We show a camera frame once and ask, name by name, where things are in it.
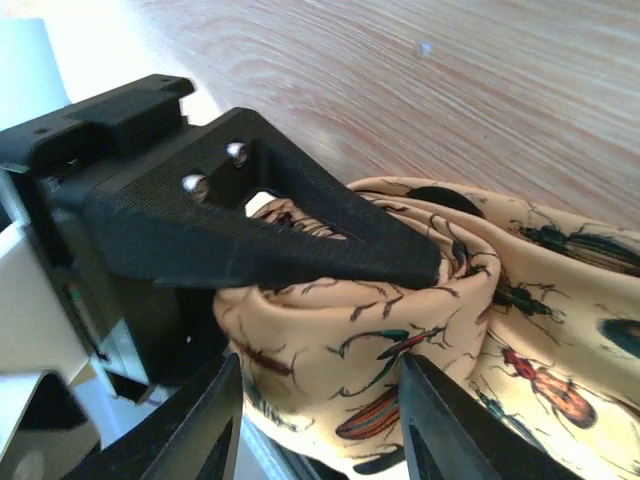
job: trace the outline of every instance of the insect antenna print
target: insect antenna print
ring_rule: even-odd
[[[298,389],[298,391],[300,391],[301,393],[304,393],[303,390],[298,385],[298,382],[296,379],[295,363],[296,363],[296,360],[298,359],[298,356],[306,352],[307,350],[309,350],[308,348],[303,348],[295,352],[293,355],[293,358],[291,359],[291,363],[286,364],[273,357],[275,355],[282,353],[287,348],[286,343],[282,344],[279,348],[275,348],[275,349],[260,348],[256,350],[249,342],[247,334],[244,331],[244,328],[242,326],[241,318],[238,319],[238,330],[244,337],[244,340],[242,341],[236,338],[233,338],[231,335],[227,333],[229,342],[235,348],[237,348],[238,351],[240,351],[242,354],[248,357],[253,364],[265,370],[268,370],[272,374],[275,374],[281,377],[291,377],[291,380],[295,385],[295,387]]]
[[[535,288],[542,292],[540,300],[533,297],[529,288]],[[562,310],[552,308],[545,303],[545,299],[550,293],[570,298],[567,294],[557,290],[555,284],[520,282],[514,286],[503,269],[493,295],[492,308],[503,314],[508,313],[512,308],[516,308],[531,325],[544,333],[554,343],[557,345],[561,343],[570,345],[569,342],[560,342],[550,331],[549,324],[546,323],[546,320],[550,320],[553,324],[562,325],[566,316]],[[501,312],[496,307],[503,307],[504,311]],[[535,317],[543,317],[545,325],[537,323]]]
[[[631,464],[628,467],[623,467],[621,465],[618,465],[617,463],[612,462],[611,460],[605,458],[605,457],[600,457],[602,458],[605,462],[607,462],[609,465],[613,465],[615,468],[620,469],[621,471],[628,473],[630,475],[634,475],[638,478],[640,478],[640,433],[638,432],[638,427],[636,426],[635,423],[631,424],[631,427],[633,428],[633,433],[634,433],[634,437],[635,437],[635,441],[636,441],[636,446],[638,447],[638,449],[636,450],[636,453],[639,455],[638,458],[634,458],[631,461]],[[619,478],[627,478],[626,476],[623,477],[621,475],[618,475]]]
[[[337,280],[335,278],[329,279],[327,283],[320,283],[318,280],[316,280],[314,282],[309,283],[306,287],[304,287],[300,291],[300,295],[307,295],[310,291],[316,290],[316,289],[335,287],[339,283],[340,283],[340,280]]]
[[[605,345],[601,343],[598,345],[598,350],[602,350],[607,356],[611,358],[618,358],[620,360],[637,360],[638,357],[634,355],[627,355],[626,353],[620,353],[616,348],[610,347],[609,345]]]
[[[465,197],[467,197],[469,200],[471,200],[474,203],[482,203],[485,204],[489,201],[489,197],[487,197],[486,195],[483,195],[481,193],[474,193],[474,192],[465,192],[462,195],[464,195]]]
[[[276,426],[284,427],[293,433],[300,433],[308,430],[315,424],[315,419],[311,419],[307,425],[302,427],[285,420],[280,411],[272,403],[263,398],[258,384],[254,379],[243,376],[242,383],[244,385],[244,391],[246,392],[253,408],[258,410],[265,418],[273,422]]]
[[[480,389],[477,383],[475,383],[474,381],[470,381],[469,387],[475,392],[480,403],[484,405],[484,407],[489,411],[491,415],[494,416],[494,418],[511,426],[512,429],[514,429],[522,438],[528,441],[531,445],[533,445],[534,447],[546,453],[547,450],[544,448],[542,443],[540,443],[540,441],[533,435],[531,430],[529,430],[529,428],[521,420],[522,416],[519,413],[507,414],[504,411],[504,408],[502,407],[502,403],[498,399],[498,396],[492,390],[487,380],[482,375],[480,375],[480,378],[482,378],[482,381],[484,382],[487,389],[493,396],[493,398],[490,398],[489,396],[487,396],[485,393],[482,392],[482,390]]]
[[[560,225],[538,207],[526,202],[531,216],[538,215],[548,223],[541,227],[525,226],[520,220],[511,220],[511,231],[552,252],[612,272],[640,277],[640,239],[624,235],[625,229],[598,223],[584,223],[578,230],[564,233]],[[590,227],[600,227],[608,234],[590,233]]]
[[[401,294],[400,296],[392,300],[388,300],[384,302],[384,307],[382,308],[382,320],[385,320],[389,317],[389,315],[391,314],[392,307],[403,298],[404,298],[404,295]],[[364,312],[365,310],[369,310],[370,308],[373,308],[382,303],[383,302],[376,301],[376,302],[367,303],[366,305],[358,305],[353,309],[353,313],[349,317],[349,321],[355,322],[356,320],[358,320],[358,318],[360,318],[360,315],[362,315],[362,312]]]
[[[422,328],[413,323],[410,323],[409,325],[411,326],[411,328],[420,332],[414,335],[411,335],[409,331],[402,329],[368,331],[352,335],[337,348],[325,347],[329,352],[339,355],[341,358],[344,358],[351,345],[359,340],[381,338],[391,340],[393,342],[393,345],[391,347],[384,350],[376,358],[376,360],[385,360],[386,362],[379,373],[369,383],[367,383],[364,387],[356,390],[355,392],[348,390],[344,386],[340,387],[340,389],[335,394],[333,394],[330,399],[333,399],[337,396],[354,397],[369,389],[372,385],[378,383],[380,380],[382,380],[382,378],[384,378],[389,372],[393,370],[403,353],[411,350],[411,348],[415,347],[416,345],[425,342],[431,345],[437,345],[442,349],[451,347],[451,344],[447,342],[446,332],[449,327],[449,323],[460,310],[461,308],[458,308],[451,315],[449,315],[449,317],[445,320],[444,325],[435,326],[430,329]]]
[[[457,269],[462,270],[464,273],[459,275],[459,278],[467,278],[477,273],[484,273],[487,278],[491,277],[491,272],[487,269],[485,265],[480,263],[473,263],[472,261],[480,256],[490,256],[494,258],[499,258],[498,254],[495,252],[474,252],[471,253],[469,247],[465,242],[463,242],[460,237],[453,231],[451,228],[451,222],[440,217],[437,214],[431,215],[429,217],[429,224],[431,228],[439,232],[438,227],[435,225],[435,219],[438,218],[443,221],[443,225],[448,232],[450,238],[453,239],[453,243],[451,245],[451,253],[457,262]]]

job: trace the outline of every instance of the textured black surface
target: textured black surface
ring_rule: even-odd
[[[59,375],[46,374],[38,384],[22,419],[20,430],[71,430],[88,421]]]
[[[249,145],[249,160],[230,170],[224,147],[238,137]],[[208,288],[277,288],[324,276],[408,287],[437,280],[435,244],[348,190],[256,112],[235,109],[185,131],[159,145],[154,160],[135,178],[130,170],[112,176],[84,200],[108,268],[121,275]],[[193,170],[211,177],[212,196],[224,202],[196,204],[183,191],[182,178]],[[245,188],[227,187],[237,184]],[[312,237],[220,206],[241,206],[258,190],[291,198],[349,241]]]
[[[0,132],[0,168],[28,214],[31,247],[87,354],[102,362],[101,378],[132,400],[179,353],[181,319],[171,289],[104,268],[81,208],[70,207],[117,172],[135,170],[139,156],[183,128],[179,100],[193,91],[187,79],[152,75]],[[127,328],[115,339],[122,321]]]
[[[236,355],[202,368],[140,425],[65,480],[231,480],[242,413]]]
[[[4,207],[0,204],[0,232],[11,225],[11,218],[9,218],[9,214],[4,209]]]
[[[579,479],[496,420],[426,357],[403,357],[399,401],[412,480]]]

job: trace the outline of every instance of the hole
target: hole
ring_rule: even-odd
[[[113,385],[116,394],[128,398],[132,402],[139,402],[149,389],[148,385],[136,382],[135,380],[123,377],[109,370],[105,370],[104,373],[111,381],[111,385]]]
[[[247,202],[244,207],[244,213],[247,217],[251,217],[254,213],[264,207],[271,200],[275,200],[276,197],[267,192],[258,192],[251,200]]]

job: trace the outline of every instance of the wood grain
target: wood grain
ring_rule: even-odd
[[[221,108],[343,181],[421,175],[640,227],[636,0],[127,3]]]

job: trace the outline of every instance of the silk scarf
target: silk scarf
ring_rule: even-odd
[[[433,186],[472,211],[425,201]],[[411,351],[577,475],[640,478],[640,233],[431,180],[349,187],[440,247],[439,281],[219,291],[250,420],[350,479],[372,478],[358,465],[403,445],[398,360]],[[288,199],[254,217],[345,241]]]

